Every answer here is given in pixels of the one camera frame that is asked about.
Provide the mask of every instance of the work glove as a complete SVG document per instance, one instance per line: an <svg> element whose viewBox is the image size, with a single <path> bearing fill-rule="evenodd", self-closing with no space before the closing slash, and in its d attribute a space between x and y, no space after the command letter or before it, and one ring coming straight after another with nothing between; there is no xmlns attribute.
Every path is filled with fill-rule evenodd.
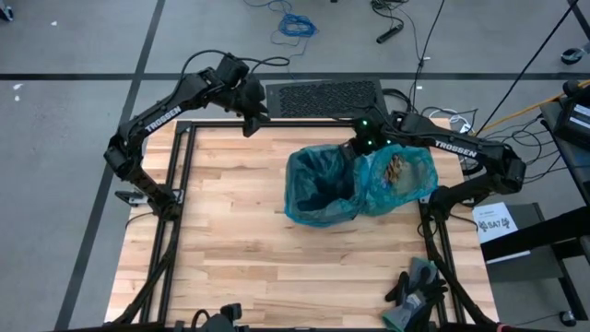
<svg viewBox="0 0 590 332"><path fill-rule="evenodd" d="M385 326L396 332L428 331L432 308L444 299L446 282L436 277L436 267L421 259L412 261L410 274L402 272L385 300L396 307L383 314Z"/></svg>

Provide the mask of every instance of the wooden table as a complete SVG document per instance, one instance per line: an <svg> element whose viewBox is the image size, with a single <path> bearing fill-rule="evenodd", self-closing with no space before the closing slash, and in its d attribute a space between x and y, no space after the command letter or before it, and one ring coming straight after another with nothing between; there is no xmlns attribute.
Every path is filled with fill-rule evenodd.
<svg viewBox="0 0 590 332"><path fill-rule="evenodd" d="M147 143L143 165L159 183L165 182L174 126L161 128ZM262 128L251 138L242 137L240 128L197 130L168 325L190 322L197 309L216 312L240 302L240 323L250 326L383 327L380 313L391 308L384 295L412 256L426 256L417 233L418 204L327 229L301 226L283 212L289 154L352 135L348 128ZM463 181L456 155L431 152L440 184ZM182 155L181 150L177 170ZM148 211L133 208L131 217ZM454 214L472 218L465 207ZM121 314L143 285L156 222L150 215L129 225L106 321ZM497 319L475 227L453 218L447 225L459 280L484 313ZM453 322L450 296L446 308Z"/></svg>

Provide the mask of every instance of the gray floor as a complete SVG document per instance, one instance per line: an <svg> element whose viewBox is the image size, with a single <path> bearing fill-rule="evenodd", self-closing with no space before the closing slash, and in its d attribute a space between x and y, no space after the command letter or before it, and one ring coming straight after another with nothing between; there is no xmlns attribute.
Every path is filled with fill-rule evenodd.
<svg viewBox="0 0 590 332"><path fill-rule="evenodd" d="M0 77L3 74L133 74L136 71L157 0L10 0L16 20L0 22ZM320 32L303 57L294 57L289 70L300 72L412 73L417 64L411 25L386 44L375 38L389 21L376 17L367 1L292 0L294 13L307 15ZM405 11L417 26L420 50L438 2L411 0ZM590 3L580 7L590 16ZM432 34L424 73L507 73L523 65L566 10L565 0L468 1L447 0ZM273 45L269 34L280 15L251 8L240 0L165 0L146 73L176 73L188 55L219 48L242 56L268 57L301 51ZM559 54L586 41L580 25L569 16L530 73L588 73L590 58L566 66ZM215 66L218 56L206 55L190 66ZM260 72L285 72L261 67ZM284 81L264 81L265 84ZM417 107L441 106L456 110L479 108L482 124L509 88L510 80L422 79ZM518 84L496 115L510 114L560 91L562 80L526 80ZM16 84L24 84L13 90ZM134 113L145 110L170 93L174 82L143 81ZM407 90L409 80L383 80L387 88ZM5 228L0 233L0 329L40 331L53 329L65 297L89 222L104 170L102 152L114 132L131 80L0 80L0 208ZM389 108L398 108L387 100ZM523 123L537 112L507 125ZM228 116L215 107L184 114L186 117ZM554 150L544 147L545 152ZM535 148L516 148L525 159ZM529 170L547 169L552 158ZM125 187L112 180L88 269L73 312L71 327L97 326L109 300L114 271L124 236L128 208L112 193ZM516 195L490 201L539 202L546 218L583 204L567 172L554 172ZM584 303L590 308L590 274L585 261L572 259L573 273ZM566 310L556 280L492 284L501 320L520 323ZM565 328L556 317L529 325L585 331L587 323Z"/></svg>

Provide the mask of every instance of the white label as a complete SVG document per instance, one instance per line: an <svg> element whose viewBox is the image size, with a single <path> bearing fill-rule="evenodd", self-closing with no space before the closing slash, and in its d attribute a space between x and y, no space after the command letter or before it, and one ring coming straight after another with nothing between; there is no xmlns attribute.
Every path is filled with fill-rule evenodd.
<svg viewBox="0 0 590 332"><path fill-rule="evenodd" d="M447 151L451 151L451 152L454 152L457 154L462 154L464 156L468 156L469 158L475 158L478 155L478 153L476 151L472 151L468 148L459 148L457 146L454 146L453 144L444 143L439 140L437 140L434 144L435 144L436 148L442 148Z"/></svg>
<svg viewBox="0 0 590 332"><path fill-rule="evenodd" d="M475 207L473 209L473 220L478 224L478 237L480 243L499 238L511 232L518 231L513 217L508 212L508 208L504 203L490 204L483 207ZM492 264L501 262L507 259L529 255L531 252L525 251L513 255L507 255L500 258L495 258L486 263Z"/></svg>
<svg viewBox="0 0 590 332"><path fill-rule="evenodd" d="M161 126L165 125L167 122L169 122L176 114L180 113L182 110L179 106L174 107L173 109L167 111L166 113L164 113L164 115L162 115L160 118L158 118L156 121L154 121L151 124L148 124L146 126L146 130L148 130L148 132L153 132L154 130L160 128Z"/></svg>

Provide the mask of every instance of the teal plastic bag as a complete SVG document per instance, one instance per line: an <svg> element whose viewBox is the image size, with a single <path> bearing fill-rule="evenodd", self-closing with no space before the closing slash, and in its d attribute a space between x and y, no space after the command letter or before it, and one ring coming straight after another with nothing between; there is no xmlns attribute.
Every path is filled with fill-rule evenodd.
<svg viewBox="0 0 590 332"><path fill-rule="evenodd" d="M395 184L384 177L394 155L404 162ZM300 224L328 227L359 213L379 216L431 193L438 185L434 162L425 148L382 148L346 160L338 146L303 148L289 156L285 214Z"/></svg>
<svg viewBox="0 0 590 332"><path fill-rule="evenodd" d="M364 201L366 160L345 160L338 146L303 148L289 156L285 214L295 222L327 227L354 219Z"/></svg>
<svg viewBox="0 0 590 332"><path fill-rule="evenodd" d="M399 179L390 184L385 180L385 171L394 156L402 160ZM401 207L407 202L430 194L438 187L438 176L434 160L426 148L402 148L391 145L367 157L370 171L368 190L360 213L367 216L381 216Z"/></svg>

